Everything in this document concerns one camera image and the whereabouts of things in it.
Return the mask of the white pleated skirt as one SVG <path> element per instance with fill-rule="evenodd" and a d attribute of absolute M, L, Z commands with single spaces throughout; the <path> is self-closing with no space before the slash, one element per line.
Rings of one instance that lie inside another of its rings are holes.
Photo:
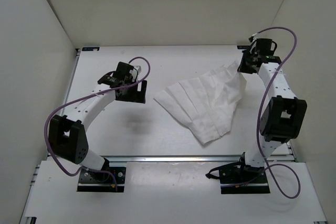
<path fill-rule="evenodd" d="M 205 145 L 230 132 L 246 89 L 236 61 L 167 86 L 155 101 Z"/>

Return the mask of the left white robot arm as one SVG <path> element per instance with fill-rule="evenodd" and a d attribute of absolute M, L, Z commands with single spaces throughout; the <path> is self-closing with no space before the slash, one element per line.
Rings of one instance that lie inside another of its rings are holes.
<path fill-rule="evenodd" d="M 98 181 L 109 177 L 108 161 L 92 151 L 86 132 L 95 118 L 112 102 L 145 103 L 147 81 L 140 78 L 141 66 L 132 62 L 119 62 L 116 70 L 104 74 L 91 93 L 63 105 L 75 107 L 64 115 L 57 110 L 51 113 L 45 124 L 45 141 L 48 151 L 57 165 L 67 171 L 59 161 L 65 159 L 91 172 Z"/>

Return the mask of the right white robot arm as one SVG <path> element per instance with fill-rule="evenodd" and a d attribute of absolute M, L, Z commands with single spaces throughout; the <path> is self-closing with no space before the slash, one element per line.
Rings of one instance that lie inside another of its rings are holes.
<path fill-rule="evenodd" d="M 257 120 L 257 144 L 245 152 L 241 165 L 235 169 L 236 178 L 248 182 L 259 173 L 267 159 L 278 147 L 298 137 L 307 110 L 305 100 L 292 92 L 280 67 L 281 59 L 274 55 L 277 44 L 272 39 L 258 38 L 243 51 L 237 69 L 240 73 L 258 74 L 266 88 L 267 106 L 262 106 Z"/>

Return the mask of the left blue corner label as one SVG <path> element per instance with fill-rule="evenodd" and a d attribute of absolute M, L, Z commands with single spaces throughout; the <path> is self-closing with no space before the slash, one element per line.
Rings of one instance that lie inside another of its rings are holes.
<path fill-rule="evenodd" d="M 81 51 L 99 51 L 100 47 L 82 47 Z"/>

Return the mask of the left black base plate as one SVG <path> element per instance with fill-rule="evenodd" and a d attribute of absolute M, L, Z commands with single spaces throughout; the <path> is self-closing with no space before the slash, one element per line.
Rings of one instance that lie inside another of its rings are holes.
<path fill-rule="evenodd" d="M 116 179 L 108 174 L 96 174 L 82 170 L 79 174 L 77 191 L 88 193 L 123 193 L 127 168 L 125 166 L 110 165 L 110 172 Z"/>

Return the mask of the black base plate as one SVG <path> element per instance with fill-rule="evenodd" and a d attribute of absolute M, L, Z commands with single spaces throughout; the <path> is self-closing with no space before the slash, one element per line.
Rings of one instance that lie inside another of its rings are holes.
<path fill-rule="evenodd" d="M 222 195 L 270 193 L 265 169 L 245 165 L 243 157 L 239 161 L 212 168 L 205 176 L 219 180 Z"/>
<path fill-rule="evenodd" d="M 79 174 L 77 191 L 88 193 L 123 193 L 127 168 L 125 166 L 110 165 L 110 172 L 116 179 L 108 174 L 96 174 L 82 170 Z"/>

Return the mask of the aluminium front rail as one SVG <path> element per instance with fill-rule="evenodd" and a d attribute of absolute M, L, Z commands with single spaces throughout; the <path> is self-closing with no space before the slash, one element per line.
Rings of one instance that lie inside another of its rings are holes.
<path fill-rule="evenodd" d="M 238 155 L 223 156 L 223 155 L 196 155 L 196 156 L 106 156 L 106 159 L 113 163 L 126 163 L 126 162 L 234 162 L 240 159 Z"/>

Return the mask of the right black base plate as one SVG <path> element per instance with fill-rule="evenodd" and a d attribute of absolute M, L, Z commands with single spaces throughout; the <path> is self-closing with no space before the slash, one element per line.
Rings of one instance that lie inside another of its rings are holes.
<path fill-rule="evenodd" d="M 243 157 L 239 161 L 212 168 L 205 176 L 219 180 L 222 195 L 270 193 L 265 169 L 245 165 Z"/>

